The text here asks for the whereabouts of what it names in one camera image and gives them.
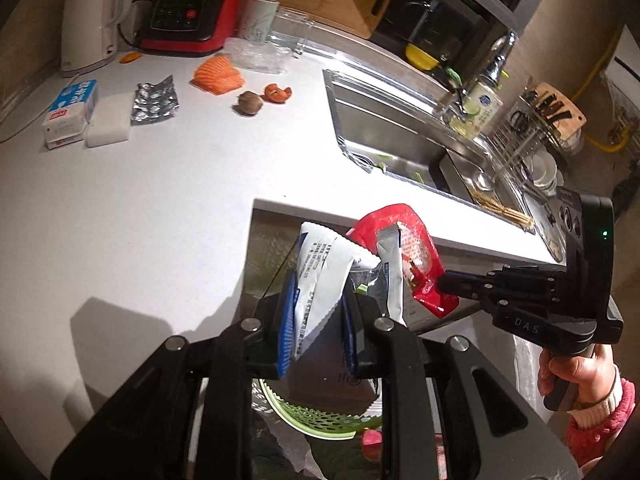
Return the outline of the right hand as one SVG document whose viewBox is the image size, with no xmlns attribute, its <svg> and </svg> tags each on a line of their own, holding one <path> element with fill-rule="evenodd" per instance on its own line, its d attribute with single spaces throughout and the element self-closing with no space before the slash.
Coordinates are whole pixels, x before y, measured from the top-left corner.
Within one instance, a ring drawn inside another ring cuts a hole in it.
<svg viewBox="0 0 640 480">
<path fill-rule="evenodd" d="M 539 357 L 538 391 L 542 396 L 548 396 L 555 379 L 559 378 L 577 386 L 579 403 L 597 404 L 611 392 L 616 375 L 613 349 L 609 344 L 597 344 L 590 358 L 552 356 L 544 349 Z"/>
</svg>

